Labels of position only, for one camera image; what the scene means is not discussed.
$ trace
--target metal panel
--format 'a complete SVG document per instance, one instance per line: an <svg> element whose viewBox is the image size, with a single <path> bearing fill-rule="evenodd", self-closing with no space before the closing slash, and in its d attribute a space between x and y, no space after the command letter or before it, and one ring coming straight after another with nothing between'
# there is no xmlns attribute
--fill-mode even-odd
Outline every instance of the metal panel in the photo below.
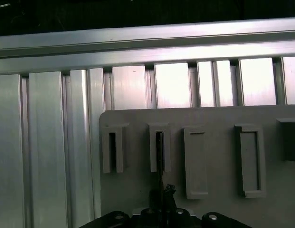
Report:
<svg viewBox="0 0 295 228"><path fill-rule="evenodd" d="M30 155L35 228L67 227L62 76L29 74Z"/></svg>
<svg viewBox="0 0 295 228"><path fill-rule="evenodd" d="M244 106L276 105L271 58L240 61Z"/></svg>
<svg viewBox="0 0 295 228"><path fill-rule="evenodd" d="M88 71L88 94L94 211L95 218L98 218L101 216L99 118L100 115L105 111L103 69L90 69Z"/></svg>
<svg viewBox="0 0 295 228"><path fill-rule="evenodd" d="M114 109L151 108L145 66L113 67L112 91Z"/></svg>
<svg viewBox="0 0 295 228"><path fill-rule="evenodd" d="M216 106L234 106L233 83L229 61L218 61L213 65Z"/></svg>
<svg viewBox="0 0 295 228"><path fill-rule="evenodd" d="M24 228L19 75L0 75L0 227Z"/></svg>
<svg viewBox="0 0 295 228"><path fill-rule="evenodd" d="M0 73L39 72L189 59L295 55L295 41L225 44L0 59Z"/></svg>
<svg viewBox="0 0 295 228"><path fill-rule="evenodd" d="M285 93L288 105L295 105L295 57L283 58Z"/></svg>
<svg viewBox="0 0 295 228"><path fill-rule="evenodd" d="M295 30L295 18L111 28L0 37L0 50L71 46L88 43L121 43L122 41L129 43L131 40L146 39L246 35L249 33L289 32L291 30Z"/></svg>
<svg viewBox="0 0 295 228"><path fill-rule="evenodd" d="M72 224L79 227L94 219L86 71L70 71L66 86Z"/></svg>
<svg viewBox="0 0 295 228"><path fill-rule="evenodd" d="M191 107L187 63L156 64L158 108Z"/></svg>
<svg viewBox="0 0 295 228"><path fill-rule="evenodd" d="M201 107L214 107L215 94L212 62L198 62L198 85Z"/></svg>

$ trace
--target vertical metal bar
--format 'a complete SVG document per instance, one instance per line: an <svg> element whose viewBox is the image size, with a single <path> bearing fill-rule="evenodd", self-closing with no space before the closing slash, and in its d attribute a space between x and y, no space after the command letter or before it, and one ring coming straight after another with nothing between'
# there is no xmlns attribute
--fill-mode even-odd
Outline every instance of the vertical metal bar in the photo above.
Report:
<svg viewBox="0 0 295 228"><path fill-rule="evenodd" d="M241 74L241 64L240 61L234 62L232 64L232 78L236 82L236 97L237 97L237 106L244 106L244 97L243 97L243 86L242 86L242 74Z"/></svg>
<svg viewBox="0 0 295 228"><path fill-rule="evenodd" d="M103 72L102 79L104 84L104 99L105 99L105 110L113 109L113 98L112 98L112 72Z"/></svg>
<svg viewBox="0 0 295 228"><path fill-rule="evenodd" d="M244 106L276 105L271 58L240 61Z"/></svg>
<svg viewBox="0 0 295 228"><path fill-rule="evenodd" d="M91 161L95 218L101 216L101 173L100 173L100 135L99 118L105 111L105 92L103 69L88 71L88 98L91 137Z"/></svg>
<svg viewBox="0 0 295 228"><path fill-rule="evenodd" d="M192 107L200 107L200 95L198 90L199 85L197 75L197 64L189 64L190 94Z"/></svg>
<svg viewBox="0 0 295 228"><path fill-rule="evenodd" d="M68 86L70 93L67 93L67 122L72 224L79 227L94 219L86 71L70 71Z"/></svg>
<svg viewBox="0 0 295 228"><path fill-rule="evenodd" d="M25 227L20 75L0 75L0 227Z"/></svg>
<svg viewBox="0 0 295 228"><path fill-rule="evenodd" d="M187 63L156 64L158 108L191 107Z"/></svg>
<svg viewBox="0 0 295 228"><path fill-rule="evenodd" d="M112 86L115 110L151 108L145 66L113 67Z"/></svg>
<svg viewBox="0 0 295 228"><path fill-rule="evenodd" d="M283 58L286 102L295 105L295 57Z"/></svg>
<svg viewBox="0 0 295 228"><path fill-rule="evenodd" d="M72 226L72 196L71 196L71 178L69 165L69 147L68 147L68 121L67 121L67 96L71 94L70 77L62 78L62 94L63 94L63 126L64 126L64 150L65 150L65 174L66 174L66 198L67 198L67 223Z"/></svg>
<svg viewBox="0 0 295 228"><path fill-rule="evenodd" d="M213 63L216 106L234 106L231 66L229 61Z"/></svg>
<svg viewBox="0 0 295 228"><path fill-rule="evenodd" d="M24 210L25 227L32 227L32 192L31 171L28 136L28 78L21 79L21 107L22 107L22 145L23 145L23 173L24 173Z"/></svg>
<svg viewBox="0 0 295 228"><path fill-rule="evenodd" d="M145 68L146 103L148 108L157 108L156 82L154 69Z"/></svg>
<svg viewBox="0 0 295 228"><path fill-rule="evenodd" d="M212 62L198 62L198 83L201 107L214 107L215 89Z"/></svg>
<svg viewBox="0 0 295 228"><path fill-rule="evenodd" d="M273 59L273 71L274 71L274 83L275 83L275 94L276 104L286 104L285 94L285 74L284 74L284 63L283 59Z"/></svg>
<svg viewBox="0 0 295 228"><path fill-rule="evenodd" d="M68 227L60 72L29 74L29 146L35 228Z"/></svg>

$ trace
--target reflective metal surface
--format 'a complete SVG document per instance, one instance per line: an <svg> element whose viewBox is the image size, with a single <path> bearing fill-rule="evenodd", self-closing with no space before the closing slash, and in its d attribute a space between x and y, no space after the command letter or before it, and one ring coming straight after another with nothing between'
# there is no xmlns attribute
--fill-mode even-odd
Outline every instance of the reflective metal surface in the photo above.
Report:
<svg viewBox="0 0 295 228"><path fill-rule="evenodd" d="M24 228L20 75L0 75L0 227Z"/></svg>
<svg viewBox="0 0 295 228"><path fill-rule="evenodd" d="M156 64L158 108L191 107L187 63Z"/></svg>
<svg viewBox="0 0 295 228"><path fill-rule="evenodd" d="M244 106L276 105L272 59L240 61Z"/></svg>
<svg viewBox="0 0 295 228"><path fill-rule="evenodd" d="M111 82L115 110L151 108L145 66L113 67Z"/></svg>
<svg viewBox="0 0 295 228"><path fill-rule="evenodd" d="M295 19L0 37L0 56L5 228L101 216L105 110L295 104Z"/></svg>
<svg viewBox="0 0 295 228"><path fill-rule="evenodd" d="M70 71L66 83L68 154L72 224L75 227L94 219L87 87L85 70Z"/></svg>
<svg viewBox="0 0 295 228"><path fill-rule="evenodd" d="M229 61L217 61L213 65L216 106L234 106L233 83Z"/></svg>
<svg viewBox="0 0 295 228"><path fill-rule="evenodd" d="M28 78L21 78L22 146L25 227L32 227L32 189L28 130Z"/></svg>
<svg viewBox="0 0 295 228"><path fill-rule="evenodd" d="M34 227L66 228L60 72L29 74L29 126Z"/></svg>
<svg viewBox="0 0 295 228"><path fill-rule="evenodd" d="M88 102L95 218L101 216L99 118L100 115L105 111L104 94L103 69L90 69L88 71Z"/></svg>
<svg viewBox="0 0 295 228"><path fill-rule="evenodd" d="M271 32L286 33L292 30L295 30L295 18L111 28L0 37L0 50L74 46L87 43L122 43L123 41L157 40L163 38L194 38L214 35L239 36Z"/></svg>
<svg viewBox="0 0 295 228"><path fill-rule="evenodd" d="M0 73L72 70L106 66L136 65L189 59L227 59L249 57L277 57L295 55L295 41L249 44L225 44L213 46L171 47L111 51L72 55L22 57L0 59Z"/></svg>
<svg viewBox="0 0 295 228"><path fill-rule="evenodd" d="M214 107L215 94L214 94L214 81L212 62L198 62L198 85L200 95L201 107Z"/></svg>
<svg viewBox="0 0 295 228"><path fill-rule="evenodd" d="M295 57L283 58L285 91L288 105L295 105Z"/></svg>

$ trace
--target rectangular slot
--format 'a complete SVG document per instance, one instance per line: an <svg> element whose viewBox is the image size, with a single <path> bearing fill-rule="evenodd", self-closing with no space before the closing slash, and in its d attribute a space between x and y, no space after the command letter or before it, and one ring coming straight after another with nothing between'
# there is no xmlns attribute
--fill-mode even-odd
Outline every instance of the rectangular slot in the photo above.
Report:
<svg viewBox="0 0 295 228"><path fill-rule="evenodd" d="M236 90L236 85L232 81L230 61L214 62L213 71L216 106L235 106L233 91Z"/></svg>
<svg viewBox="0 0 295 228"><path fill-rule="evenodd" d="M115 140L115 133L109 133L109 153L110 153L110 167L113 172L116 171L116 140Z"/></svg>
<svg viewBox="0 0 295 228"><path fill-rule="evenodd" d="M276 105L272 59L243 59L239 65L243 105Z"/></svg>
<svg viewBox="0 0 295 228"><path fill-rule="evenodd" d="M156 64L158 108L191 107L187 63Z"/></svg>
<svg viewBox="0 0 295 228"><path fill-rule="evenodd" d="M145 66L113 67L112 106L119 109L151 108L150 85Z"/></svg>
<svg viewBox="0 0 295 228"><path fill-rule="evenodd" d="M61 72L29 74L29 142L34 227L67 227L62 105Z"/></svg>
<svg viewBox="0 0 295 228"><path fill-rule="evenodd" d="M265 158L262 130L254 125L236 125L237 166L242 195L266 196Z"/></svg>
<svg viewBox="0 0 295 228"><path fill-rule="evenodd" d="M102 129L103 173L116 171L122 173L125 168L126 126L104 127Z"/></svg>
<svg viewBox="0 0 295 228"><path fill-rule="evenodd" d="M215 107L212 62L198 62L198 85L201 107Z"/></svg>
<svg viewBox="0 0 295 228"><path fill-rule="evenodd" d="M285 93L288 105L295 105L295 57L283 58Z"/></svg>
<svg viewBox="0 0 295 228"><path fill-rule="evenodd" d="M66 78L72 224L79 227L94 219L87 72L72 70Z"/></svg>
<svg viewBox="0 0 295 228"><path fill-rule="evenodd" d="M207 197L207 170L204 131L201 127L184 128L186 197L201 200Z"/></svg>
<svg viewBox="0 0 295 228"><path fill-rule="evenodd" d="M149 146L150 146L150 163L151 172L158 172L157 167L157 133L163 136L163 160L164 171L171 171L171 137L170 128L167 123L149 124Z"/></svg>
<svg viewBox="0 0 295 228"><path fill-rule="evenodd" d="M88 70L91 165L95 218L101 216L101 167L99 118L105 111L105 79L102 68Z"/></svg>
<svg viewBox="0 0 295 228"><path fill-rule="evenodd" d="M0 227L25 228L20 75L0 75Z"/></svg>
<svg viewBox="0 0 295 228"><path fill-rule="evenodd" d="M281 125L284 158L295 162L295 118L278 119Z"/></svg>

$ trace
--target aluminum rail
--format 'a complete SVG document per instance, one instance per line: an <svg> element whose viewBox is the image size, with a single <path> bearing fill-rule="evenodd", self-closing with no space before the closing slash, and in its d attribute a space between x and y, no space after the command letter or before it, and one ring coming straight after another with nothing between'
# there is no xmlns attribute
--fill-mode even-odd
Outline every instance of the aluminum rail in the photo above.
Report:
<svg viewBox="0 0 295 228"><path fill-rule="evenodd" d="M2 36L0 57L282 40L295 40L295 18Z"/></svg>

